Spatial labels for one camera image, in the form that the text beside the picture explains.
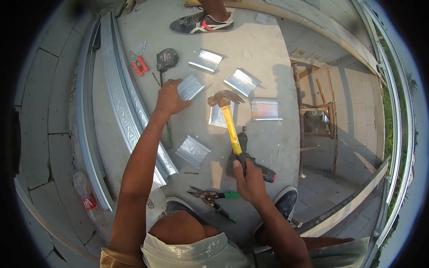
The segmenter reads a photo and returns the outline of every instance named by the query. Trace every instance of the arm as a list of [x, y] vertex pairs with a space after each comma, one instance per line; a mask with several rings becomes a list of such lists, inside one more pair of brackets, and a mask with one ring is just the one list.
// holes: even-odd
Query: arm
[[179, 98], [178, 80], [167, 81], [148, 125], [140, 136], [122, 176], [118, 207], [109, 249], [141, 258], [140, 245], [146, 237], [146, 202], [152, 188], [158, 144], [172, 114], [190, 106]]
[[234, 160], [233, 166], [237, 191], [262, 217], [270, 246], [279, 262], [284, 267], [312, 267], [303, 239], [283, 218], [266, 193], [261, 169], [246, 158], [247, 175], [244, 177], [238, 160]]

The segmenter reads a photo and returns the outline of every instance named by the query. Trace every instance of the cordless drill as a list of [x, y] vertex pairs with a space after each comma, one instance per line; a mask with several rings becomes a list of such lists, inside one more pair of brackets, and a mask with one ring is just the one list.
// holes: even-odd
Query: cordless drill
[[[242, 152], [245, 156], [245, 158], [250, 159], [250, 161], [252, 161], [252, 163], [255, 165], [255, 167], [258, 167], [262, 170], [262, 176], [264, 178], [264, 181], [273, 183], [275, 181], [276, 178], [276, 173], [273, 170], [270, 170], [267, 167], [264, 167], [258, 163], [256, 163], [255, 158], [251, 157], [247, 152], [247, 135], [245, 133], [246, 131], [246, 126], [243, 126], [242, 132], [237, 134], [237, 137], [239, 139], [239, 143], [240, 143], [240, 147], [242, 149]], [[228, 162], [227, 162], [227, 176], [229, 177], [234, 177], [234, 168], [233, 168], [233, 161], [236, 159], [234, 152], [232, 151], [229, 158], [228, 158]]]

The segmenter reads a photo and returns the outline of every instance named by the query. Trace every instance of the green-handled tin snips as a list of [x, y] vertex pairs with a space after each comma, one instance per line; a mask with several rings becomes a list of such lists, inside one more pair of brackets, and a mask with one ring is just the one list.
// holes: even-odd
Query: green-handled tin snips
[[220, 198], [237, 198], [240, 197], [238, 192], [226, 192], [226, 193], [217, 193], [215, 191], [203, 191], [201, 189], [198, 189], [196, 187], [190, 186], [189, 187], [193, 192], [187, 191], [192, 196], [201, 198], [201, 200], [214, 208], [216, 212], [220, 213], [225, 218], [229, 219], [233, 223], [236, 223], [236, 221], [219, 205], [215, 202], [215, 199]]

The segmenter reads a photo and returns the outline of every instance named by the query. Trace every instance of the shorts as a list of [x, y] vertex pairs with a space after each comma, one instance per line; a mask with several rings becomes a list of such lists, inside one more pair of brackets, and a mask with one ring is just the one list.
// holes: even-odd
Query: shorts
[[[356, 267], [366, 255], [369, 238], [363, 238], [340, 245], [310, 250], [310, 258], [315, 268]], [[256, 254], [254, 260], [248, 257], [225, 233], [209, 237], [192, 244], [168, 245], [151, 234], [146, 235], [141, 246], [144, 261], [149, 268], [251, 268], [255, 262], [259, 268], [281, 267], [271, 252]]]

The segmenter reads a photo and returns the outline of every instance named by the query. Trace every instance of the shoe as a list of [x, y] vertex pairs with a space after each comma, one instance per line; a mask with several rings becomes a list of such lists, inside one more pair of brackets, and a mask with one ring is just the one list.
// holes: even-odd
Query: shoe
[[171, 196], [171, 197], [165, 198], [165, 201], [167, 203], [167, 206], [165, 209], [165, 213], [167, 215], [173, 214], [174, 212], [176, 212], [178, 210], [184, 210], [187, 213], [189, 213], [192, 217], [194, 217], [200, 224], [208, 225], [207, 222], [205, 220], [201, 219], [195, 213], [195, 211], [193, 211], [191, 206], [188, 203], [186, 203], [185, 201], [183, 201], [182, 199]]
[[227, 21], [217, 21], [208, 15], [205, 9], [200, 6], [198, 8], [203, 12], [173, 21], [170, 24], [170, 29], [178, 34], [227, 32], [232, 30], [234, 20], [231, 12], [228, 12], [230, 17]]
[[[292, 218], [291, 212], [293, 210], [297, 197], [298, 191], [296, 190], [296, 188], [293, 186], [289, 186], [283, 189], [273, 200], [275, 207], [289, 223], [290, 219]], [[260, 235], [263, 229], [264, 224], [261, 223], [254, 233], [255, 240], [258, 244], [262, 244], [260, 241]]]

